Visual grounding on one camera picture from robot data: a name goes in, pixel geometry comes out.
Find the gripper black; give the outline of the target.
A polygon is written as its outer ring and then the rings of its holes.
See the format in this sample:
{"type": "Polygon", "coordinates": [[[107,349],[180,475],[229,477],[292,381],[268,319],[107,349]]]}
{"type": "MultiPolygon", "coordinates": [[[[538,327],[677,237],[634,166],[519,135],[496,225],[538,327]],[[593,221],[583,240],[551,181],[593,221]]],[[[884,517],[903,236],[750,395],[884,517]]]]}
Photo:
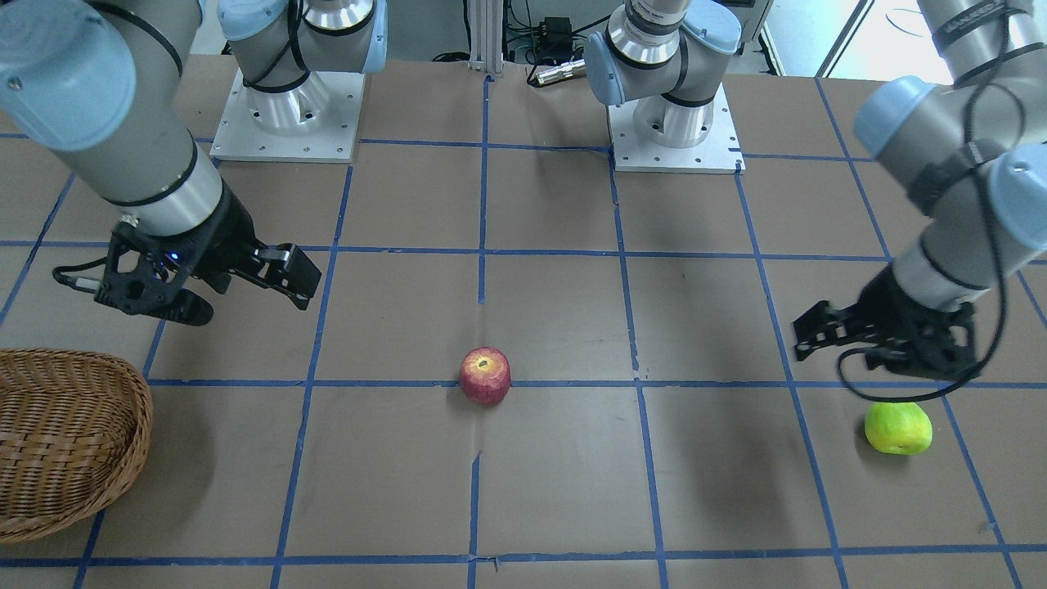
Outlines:
{"type": "Polygon", "coordinates": [[[265,246],[254,220],[230,187],[222,187],[219,205],[195,230],[169,239],[172,251],[192,277],[224,295],[233,276],[275,290],[300,312],[307,310],[321,282],[321,269],[298,245],[265,246]]]}
{"type": "Polygon", "coordinates": [[[945,308],[927,307],[910,297],[887,265],[860,293],[856,304],[837,308],[822,299],[792,323],[793,356],[804,362],[815,352],[867,339],[877,344],[887,333],[917,323],[973,325],[973,305],[965,299],[945,308]]]}

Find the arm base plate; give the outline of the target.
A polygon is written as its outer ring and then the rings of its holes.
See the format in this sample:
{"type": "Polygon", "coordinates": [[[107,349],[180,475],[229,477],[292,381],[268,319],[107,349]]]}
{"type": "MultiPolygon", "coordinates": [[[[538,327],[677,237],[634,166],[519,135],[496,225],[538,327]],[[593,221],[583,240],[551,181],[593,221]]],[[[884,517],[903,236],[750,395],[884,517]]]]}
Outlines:
{"type": "Polygon", "coordinates": [[[298,88],[268,93],[236,74],[210,156],[240,163],[350,164],[366,75],[312,72],[298,88]]]}
{"type": "Polygon", "coordinates": [[[660,96],[609,106],[607,124],[617,171],[735,174],[747,169],[722,83],[712,101],[695,108],[660,96]]]}

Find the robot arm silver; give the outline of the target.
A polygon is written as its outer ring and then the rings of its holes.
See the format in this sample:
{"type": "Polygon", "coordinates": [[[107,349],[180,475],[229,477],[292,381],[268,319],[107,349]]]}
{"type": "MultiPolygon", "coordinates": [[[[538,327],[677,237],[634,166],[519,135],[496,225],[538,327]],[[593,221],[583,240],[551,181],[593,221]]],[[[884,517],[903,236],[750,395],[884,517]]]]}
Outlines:
{"type": "MultiPolygon", "coordinates": [[[[973,301],[1045,250],[1044,6],[919,3],[953,83],[885,83],[854,135],[930,223],[853,305],[819,302],[795,321],[797,359],[864,343],[870,368],[895,373],[975,364],[973,301]]],[[[713,1],[626,1],[586,42],[592,92],[662,115],[709,108],[739,33],[713,1]]]]}
{"type": "Polygon", "coordinates": [[[363,82],[388,56],[384,1],[221,1],[238,75],[206,151],[173,112],[203,1],[12,1],[2,7],[2,111],[115,206],[101,279],[53,279],[130,316],[204,325],[190,278],[232,278],[304,310],[321,272],[265,245],[214,160],[348,163],[363,82]]]}

